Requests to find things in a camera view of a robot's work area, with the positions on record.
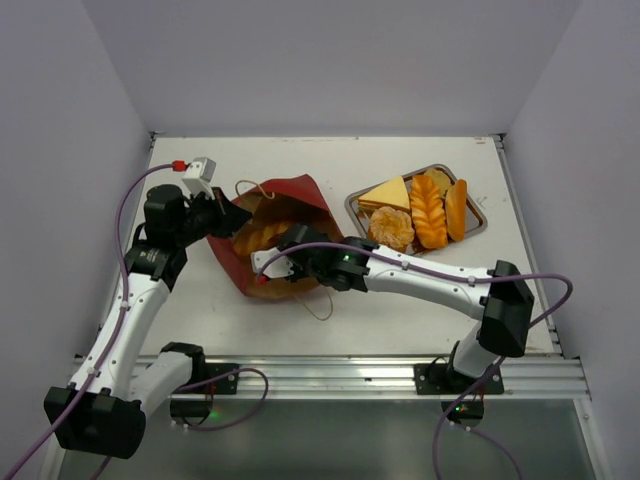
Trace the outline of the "long twisted fake bread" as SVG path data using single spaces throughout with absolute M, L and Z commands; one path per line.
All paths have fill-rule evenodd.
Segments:
M 292 225 L 291 221 L 277 221 L 251 228 L 236 237 L 233 243 L 234 251 L 239 256 L 249 256 L 255 251 L 266 250 L 273 245 L 274 238 Z

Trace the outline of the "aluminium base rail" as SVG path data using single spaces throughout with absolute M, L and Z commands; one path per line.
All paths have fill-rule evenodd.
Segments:
M 255 368 L 269 379 L 273 400 L 450 400 L 419 395 L 416 365 L 442 364 L 433 356 L 209 356 L 209 364 Z M 590 397 L 582 365 L 557 355 L 505 361 L 498 374 L 504 392 L 487 400 L 583 400 Z

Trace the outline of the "fake brown toast slice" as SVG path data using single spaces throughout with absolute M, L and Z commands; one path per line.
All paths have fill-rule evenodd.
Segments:
M 437 168 L 427 169 L 424 172 L 424 175 L 426 177 L 429 177 L 433 181 L 433 183 L 438 187 L 439 196 L 441 198 L 444 198 L 446 196 L 447 191 L 453 185 L 453 182 L 451 181 L 450 177 L 440 169 L 437 169 Z

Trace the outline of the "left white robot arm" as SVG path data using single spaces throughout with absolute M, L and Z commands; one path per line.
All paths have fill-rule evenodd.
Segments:
M 204 351 L 194 344 L 171 342 L 143 373 L 133 371 L 186 265 L 187 247 L 208 236 L 230 238 L 252 215 L 218 187 L 185 196 L 171 184 L 149 190 L 143 211 L 124 257 L 124 278 L 91 351 L 69 384 L 51 388 L 44 400 L 66 450 L 128 459 L 169 395 L 180 388 L 197 392 L 207 383 Z

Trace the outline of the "fake triangle sandwich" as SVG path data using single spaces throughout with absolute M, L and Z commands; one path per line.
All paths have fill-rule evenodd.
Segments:
M 410 211 L 409 193 L 405 181 L 401 176 L 396 176 L 374 187 L 359 196 L 357 201 L 358 204 L 362 206 L 375 208 L 389 206 L 404 212 Z

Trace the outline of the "orange fake bread loaf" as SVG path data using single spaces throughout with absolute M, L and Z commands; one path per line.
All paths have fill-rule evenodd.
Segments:
M 455 242 L 461 242 L 465 236 L 466 200 L 467 182 L 459 179 L 446 192 L 444 203 L 448 235 Z

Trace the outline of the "braided fake bread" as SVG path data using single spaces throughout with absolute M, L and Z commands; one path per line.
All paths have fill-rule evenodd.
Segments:
M 414 230 L 425 249 L 440 249 L 448 244 L 443 202 L 439 189 L 425 175 L 413 176 L 409 200 Z

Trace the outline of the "red brown paper bag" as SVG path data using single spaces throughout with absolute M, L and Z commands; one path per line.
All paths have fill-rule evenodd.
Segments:
M 250 255 L 239 256 L 233 248 L 233 243 L 239 234 L 277 221 L 291 221 L 293 225 L 296 223 L 308 225 L 327 235 L 332 241 L 341 240 L 343 234 L 319 186 L 310 175 L 269 179 L 260 184 L 256 183 L 252 189 L 233 199 L 232 203 L 251 212 L 252 219 L 230 239 L 210 236 L 207 241 L 219 264 L 242 295 L 267 301 L 298 300 L 301 295 L 319 286 L 314 279 L 303 279 L 298 282 L 275 279 L 257 284 L 250 263 Z M 273 245 L 270 248 L 279 245 L 284 233 L 273 239 Z

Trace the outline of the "round sugared fake bun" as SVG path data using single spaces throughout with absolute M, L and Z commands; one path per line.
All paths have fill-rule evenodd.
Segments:
M 380 245 L 405 253 L 415 238 L 410 215 L 389 206 L 376 209 L 370 218 L 368 238 Z

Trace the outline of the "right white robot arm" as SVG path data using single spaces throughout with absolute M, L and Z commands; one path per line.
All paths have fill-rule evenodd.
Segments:
M 499 260 L 492 268 L 456 267 L 395 251 L 371 240 L 332 242 L 296 224 L 276 249 L 291 264 L 291 281 L 313 278 L 336 291 L 394 293 L 438 304 L 476 322 L 451 352 L 445 379 L 468 392 L 496 360 L 525 354 L 534 295 L 518 268 Z

